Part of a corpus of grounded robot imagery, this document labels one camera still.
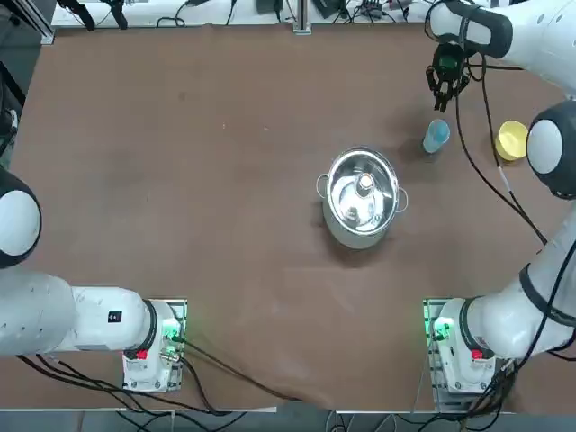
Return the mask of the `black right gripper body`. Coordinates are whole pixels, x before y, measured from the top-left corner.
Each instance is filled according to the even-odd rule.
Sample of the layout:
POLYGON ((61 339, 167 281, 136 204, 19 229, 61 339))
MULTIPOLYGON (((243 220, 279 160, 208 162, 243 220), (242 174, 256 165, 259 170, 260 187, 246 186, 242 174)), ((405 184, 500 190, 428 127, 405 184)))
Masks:
POLYGON ((464 51, 459 45, 441 43, 433 56, 432 68, 440 81, 455 81, 462 72, 464 51))

